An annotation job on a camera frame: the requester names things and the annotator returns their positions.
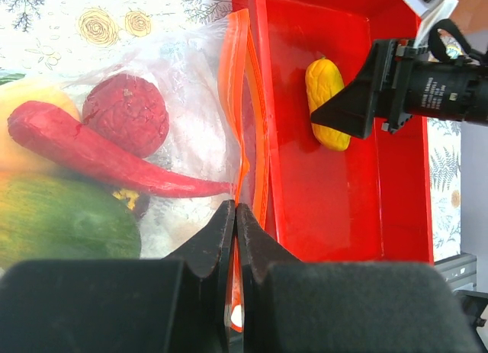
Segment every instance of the floral tablecloth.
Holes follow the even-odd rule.
[[[0,67],[76,75],[158,31],[215,21],[230,0],[0,0]],[[459,253],[461,129],[429,121],[435,258]],[[194,227],[180,232],[184,242]]]

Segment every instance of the red tray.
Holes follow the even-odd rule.
[[[313,137],[305,69],[327,56],[345,83],[376,38],[414,37],[401,0],[233,0],[248,8],[262,65],[271,143],[266,229],[308,262],[433,262],[426,122],[394,136],[375,124],[345,152]]]

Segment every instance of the yellow fruit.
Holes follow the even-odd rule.
[[[21,79],[0,86],[0,171],[58,174],[62,168],[18,145],[8,134],[7,119],[26,101],[43,101],[80,120],[78,109],[56,85],[39,79]]]
[[[308,66],[305,84],[310,114],[344,88],[339,69],[334,62],[325,58],[318,59]],[[349,146],[351,136],[348,134],[319,124],[312,124],[312,130],[319,142],[329,149],[344,151]]]

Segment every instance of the red pepper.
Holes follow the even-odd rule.
[[[231,193],[229,183],[169,172],[121,149],[56,105],[28,101],[8,118],[21,146],[99,181],[158,197],[207,197]]]

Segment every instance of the red box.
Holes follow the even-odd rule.
[[[331,59],[349,83],[377,38],[414,37],[402,0],[233,0],[248,8],[268,105],[266,229],[308,262],[433,262],[426,122],[333,152],[313,137],[305,69]]]

